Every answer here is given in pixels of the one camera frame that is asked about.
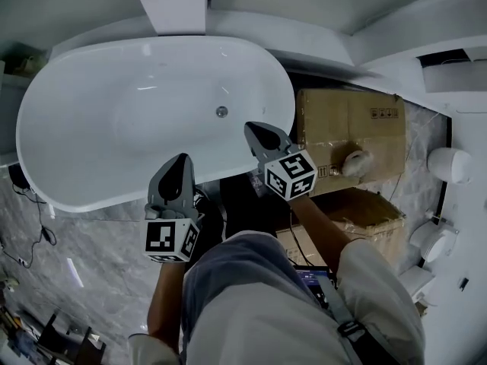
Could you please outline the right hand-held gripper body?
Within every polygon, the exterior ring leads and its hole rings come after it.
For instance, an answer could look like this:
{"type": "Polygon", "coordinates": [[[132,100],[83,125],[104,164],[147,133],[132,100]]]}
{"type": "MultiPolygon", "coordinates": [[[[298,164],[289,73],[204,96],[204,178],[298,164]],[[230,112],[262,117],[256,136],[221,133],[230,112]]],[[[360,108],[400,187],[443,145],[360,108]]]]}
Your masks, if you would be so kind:
{"type": "Polygon", "coordinates": [[[264,122],[246,122],[244,135],[265,185],[274,193],[289,202],[314,189],[317,167],[285,131],[264,122]]]}

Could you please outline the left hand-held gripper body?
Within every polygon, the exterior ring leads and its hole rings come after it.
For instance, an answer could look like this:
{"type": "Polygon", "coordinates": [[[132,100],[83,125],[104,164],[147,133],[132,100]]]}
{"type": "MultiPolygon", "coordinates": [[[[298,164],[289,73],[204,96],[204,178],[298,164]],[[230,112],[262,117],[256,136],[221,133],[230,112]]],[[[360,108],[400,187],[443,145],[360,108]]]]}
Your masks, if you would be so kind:
{"type": "Polygon", "coordinates": [[[196,184],[188,154],[171,158],[152,177],[143,222],[143,254],[159,263],[188,262],[199,236],[196,184]]]}

